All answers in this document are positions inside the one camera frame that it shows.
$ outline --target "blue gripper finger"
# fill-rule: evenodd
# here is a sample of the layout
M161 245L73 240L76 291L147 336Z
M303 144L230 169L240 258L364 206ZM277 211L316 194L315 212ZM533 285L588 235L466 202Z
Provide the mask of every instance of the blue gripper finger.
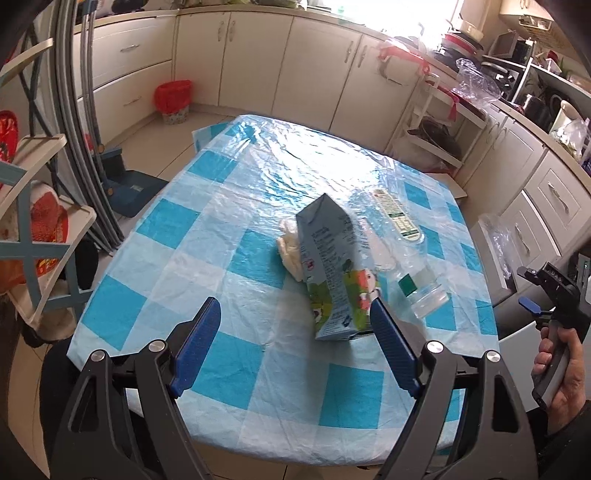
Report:
M174 378L170 390L177 398L195 383L203 361L222 320L222 308L216 299L195 318L196 322L174 361Z
M417 358L378 299L371 304L369 320L398 386L417 398L421 391L417 379Z
M536 302L530 300L528 297L519 297L518 301L519 305L528 310L534 317L539 317L542 315L542 309L540 306Z

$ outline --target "cabinet door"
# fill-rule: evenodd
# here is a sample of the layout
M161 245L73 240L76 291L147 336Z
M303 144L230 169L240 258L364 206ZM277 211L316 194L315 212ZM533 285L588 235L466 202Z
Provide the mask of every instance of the cabinet door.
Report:
M327 132L361 34L295 18L272 114Z
M500 115L488 116L484 132L474 145L464 165L462 165L462 168L460 168L454 177L454 180L460 187L463 187L472 178L472 175L474 175L474 172L480 166L480 162L499 137L499 133L505 126L506 119L507 116L502 112Z
M217 105L229 12L182 15L178 23L176 80L193 82L193 103Z
M289 15L232 13L220 106L270 115L292 21Z
M544 154L544 144L513 119L507 119L464 190L466 224L479 215L500 215L517 197Z
M402 86L379 73L380 43L371 37L361 40L330 133L383 153L416 82Z

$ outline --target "label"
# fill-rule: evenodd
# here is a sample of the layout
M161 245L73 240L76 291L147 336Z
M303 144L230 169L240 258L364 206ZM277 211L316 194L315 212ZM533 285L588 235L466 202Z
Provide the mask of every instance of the label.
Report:
M386 190L375 189L373 196L404 239L415 242L421 238L421 232L417 226L404 213L398 201L394 200Z

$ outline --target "plastic table cover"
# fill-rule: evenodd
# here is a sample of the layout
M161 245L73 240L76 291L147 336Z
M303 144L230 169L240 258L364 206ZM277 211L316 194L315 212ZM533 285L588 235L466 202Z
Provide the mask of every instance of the plastic table cover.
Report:
M439 182L388 157L288 122L246 115L194 132L193 161L115 255L68 353L133 353L193 318L208 296L222 323L192 389L178 399L198 441L269 460L369 465L388 456L414 400L373 335L314 340L303 283L279 258L279 220L328 193L386 187L427 237L450 301L425 319L455 353L498 349L485 278L460 210ZM455 391L440 446L451 444ZM130 407L141 411L137 392Z

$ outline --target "cabinet handle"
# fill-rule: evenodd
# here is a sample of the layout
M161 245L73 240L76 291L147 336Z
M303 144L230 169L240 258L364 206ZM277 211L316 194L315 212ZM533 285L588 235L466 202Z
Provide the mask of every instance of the cabinet handle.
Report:
M224 26L224 20L222 20L220 22L220 26L217 29L217 41L222 41L222 30L223 30L223 26Z
M130 101L129 101L129 102L127 102L127 103L124 103L124 104L123 104L123 106L128 106L128 105L131 105L132 103L135 103L135 102L137 102L137 101L138 101L139 99L141 99L141 98L142 98L142 96L140 95L139 97L137 97L137 98L134 98L133 100L130 100Z
M569 206L566 205L566 202L560 197L560 193L558 193L558 190L556 190L554 188L554 185L552 185L550 182L548 182L548 188L550 189L552 194L560 201L560 203L562 203L562 206L564 207L564 212L568 215L569 214Z
M488 129L488 133L486 134L486 145L488 145L488 142L491 140L492 138L492 131L496 128L496 127L500 127L501 124L499 122L495 122L491 125L491 127Z
M496 138L495 143L492 146L493 150L496 150L496 148L499 146L499 144L503 143L503 141L507 138L507 129L504 128L503 130L501 130L501 133L499 134L499 136Z
M361 68L361 64L365 60L365 54L368 52L368 46L364 45L363 50L361 51L361 56L359 57L359 63L357 64L357 68Z
M517 224L515 224L515 233L517 233L517 238L519 238L519 241L525 247L525 254L529 257L530 256L530 248L525 243L525 240L523 240L523 234L521 233L521 230L519 229L519 225L517 225Z
M124 48L122 48L122 49L120 50L120 52L121 52L121 53L125 53L125 52L127 52L127 51L132 51L132 50L135 50L135 49L136 49L136 48L138 48L138 47L139 47L139 44L137 44L137 45L130 45L129 47L124 47Z
M349 44L349 49L347 50L347 56L345 57L345 63L349 61L349 57L351 56L351 52L353 51L353 41Z
M230 24L230 32L228 34L230 41L234 41L234 30L236 29L236 20L232 20Z

